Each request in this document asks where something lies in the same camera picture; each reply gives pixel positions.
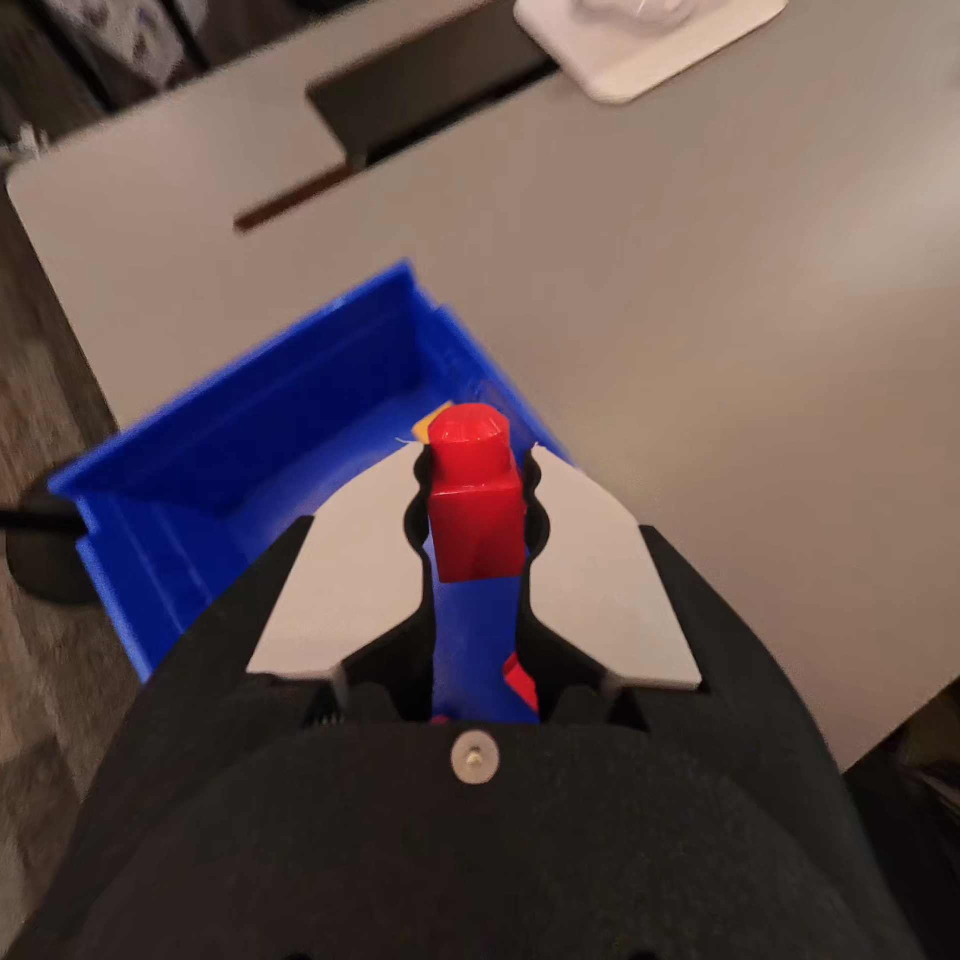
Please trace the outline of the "white patterned cloth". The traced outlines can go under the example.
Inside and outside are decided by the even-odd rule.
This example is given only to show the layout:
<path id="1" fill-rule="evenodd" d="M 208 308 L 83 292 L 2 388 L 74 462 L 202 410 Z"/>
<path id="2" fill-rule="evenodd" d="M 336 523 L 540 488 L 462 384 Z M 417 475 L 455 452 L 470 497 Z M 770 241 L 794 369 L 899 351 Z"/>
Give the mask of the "white patterned cloth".
<path id="1" fill-rule="evenodd" d="M 49 1 L 45 7 L 155 89 L 193 65 L 160 1 Z"/>

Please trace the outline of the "red plastic block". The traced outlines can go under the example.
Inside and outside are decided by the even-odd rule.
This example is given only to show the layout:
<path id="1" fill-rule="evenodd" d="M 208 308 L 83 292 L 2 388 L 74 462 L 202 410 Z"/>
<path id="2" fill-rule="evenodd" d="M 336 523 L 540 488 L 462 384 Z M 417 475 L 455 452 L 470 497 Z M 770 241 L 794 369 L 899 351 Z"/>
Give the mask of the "red plastic block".
<path id="1" fill-rule="evenodd" d="M 504 414 L 484 403 L 429 423 L 428 519 L 444 584 L 519 577 L 526 559 L 522 476 Z"/>

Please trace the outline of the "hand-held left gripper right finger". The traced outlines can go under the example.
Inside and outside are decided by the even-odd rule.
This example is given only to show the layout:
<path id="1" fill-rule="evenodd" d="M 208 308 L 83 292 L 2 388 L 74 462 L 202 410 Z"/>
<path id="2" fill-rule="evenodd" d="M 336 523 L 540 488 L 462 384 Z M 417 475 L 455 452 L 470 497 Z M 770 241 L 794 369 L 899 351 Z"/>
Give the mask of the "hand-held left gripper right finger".
<path id="1" fill-rule="evenodd" d="M 626 690 L 698 690 L 702 672 L 630 510 L 538 443 L 523 496 L 517 658 L 537 703 L 579 687 L 610 706 Z"/>

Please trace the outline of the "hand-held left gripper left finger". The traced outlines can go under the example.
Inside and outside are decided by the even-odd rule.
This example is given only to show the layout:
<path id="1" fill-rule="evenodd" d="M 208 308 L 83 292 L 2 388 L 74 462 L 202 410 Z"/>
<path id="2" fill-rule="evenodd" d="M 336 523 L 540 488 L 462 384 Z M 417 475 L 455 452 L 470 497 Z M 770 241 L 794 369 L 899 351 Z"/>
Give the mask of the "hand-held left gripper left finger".
<path id="1" fill-rule="evenodd" d="M 400 714 L 432 713 L 429 479 L 426 445 L 406 442 L 309 517 L 247 673 L 320 681 L 342 711 L 360 686 L 373 684 Z"/>

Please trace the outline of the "black flat panel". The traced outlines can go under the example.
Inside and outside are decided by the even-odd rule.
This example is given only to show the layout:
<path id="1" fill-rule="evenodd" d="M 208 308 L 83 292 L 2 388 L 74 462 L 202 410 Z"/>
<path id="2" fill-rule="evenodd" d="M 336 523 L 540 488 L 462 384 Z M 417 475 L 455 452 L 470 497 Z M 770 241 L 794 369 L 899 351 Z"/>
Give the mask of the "black flat panel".
<path id="1" fill-rule="evenodd" d="M 479 6 L 310 86 L 353 171 L 383 162 L 554 74 L 513 2 Z"/>

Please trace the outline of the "blue plastic bin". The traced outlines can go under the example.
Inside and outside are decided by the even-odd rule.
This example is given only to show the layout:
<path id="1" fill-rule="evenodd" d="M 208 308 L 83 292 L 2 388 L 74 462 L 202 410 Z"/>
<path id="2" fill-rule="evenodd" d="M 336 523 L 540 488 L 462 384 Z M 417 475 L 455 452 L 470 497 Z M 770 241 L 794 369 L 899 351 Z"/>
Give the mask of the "blue plastic bin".
<path id="1" fill-rule="evenodd" d="M 517 465 L 569 459 L 405 261 L 341 294 L 56 472 L 87 573 L 140 682 L 300 516 L 413 441 L 444 402 L 510 422 Z"/>

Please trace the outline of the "black round floor stand base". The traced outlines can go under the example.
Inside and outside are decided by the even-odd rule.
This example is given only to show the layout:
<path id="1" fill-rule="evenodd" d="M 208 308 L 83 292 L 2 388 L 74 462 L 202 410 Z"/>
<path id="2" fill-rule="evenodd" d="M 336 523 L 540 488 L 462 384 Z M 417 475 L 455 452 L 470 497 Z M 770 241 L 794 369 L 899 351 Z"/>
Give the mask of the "black round floor stand base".
<path id="1" fill-rule="evenodd" d="M 39 474 L 15 505 L 3 505 L 6 566 L 18 587 L 35 599 L 66 607 L 100 604 L 78 551 L 88 528 L 74 503 L 50 491 L 50 471 Z"/>

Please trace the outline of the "white stand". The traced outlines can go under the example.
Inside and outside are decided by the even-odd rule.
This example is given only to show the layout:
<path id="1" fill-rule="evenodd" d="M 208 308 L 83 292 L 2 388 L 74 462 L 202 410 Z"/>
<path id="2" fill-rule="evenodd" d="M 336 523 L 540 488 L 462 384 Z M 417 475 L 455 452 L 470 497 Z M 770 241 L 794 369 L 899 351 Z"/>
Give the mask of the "white stand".
<path id="1" fill-rule="evenodd" d="M 592 101 L 624 105 L 778 17 L 786 1 L 516 1 L 513 17 Z"/>

